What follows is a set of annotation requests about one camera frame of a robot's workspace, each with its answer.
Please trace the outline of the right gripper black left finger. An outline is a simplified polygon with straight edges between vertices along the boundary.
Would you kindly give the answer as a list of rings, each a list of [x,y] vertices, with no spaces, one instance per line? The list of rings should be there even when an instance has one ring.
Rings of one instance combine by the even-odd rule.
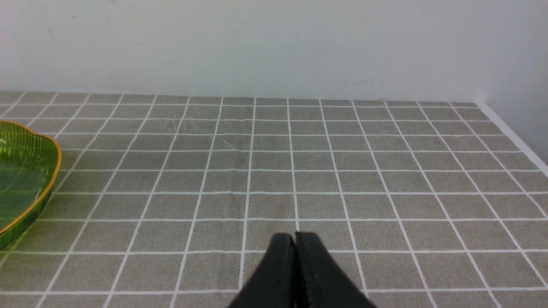
[[[294,265],[293,238],[274,234],[258,267],[229,308],[293,308]]]

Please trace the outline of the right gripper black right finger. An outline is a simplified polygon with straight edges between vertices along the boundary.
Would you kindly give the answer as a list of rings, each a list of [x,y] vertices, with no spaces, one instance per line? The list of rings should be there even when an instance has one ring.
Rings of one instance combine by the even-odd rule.
[[[317,234],[296,233],[296,253],[309,308],[375,308],[337,265]]]

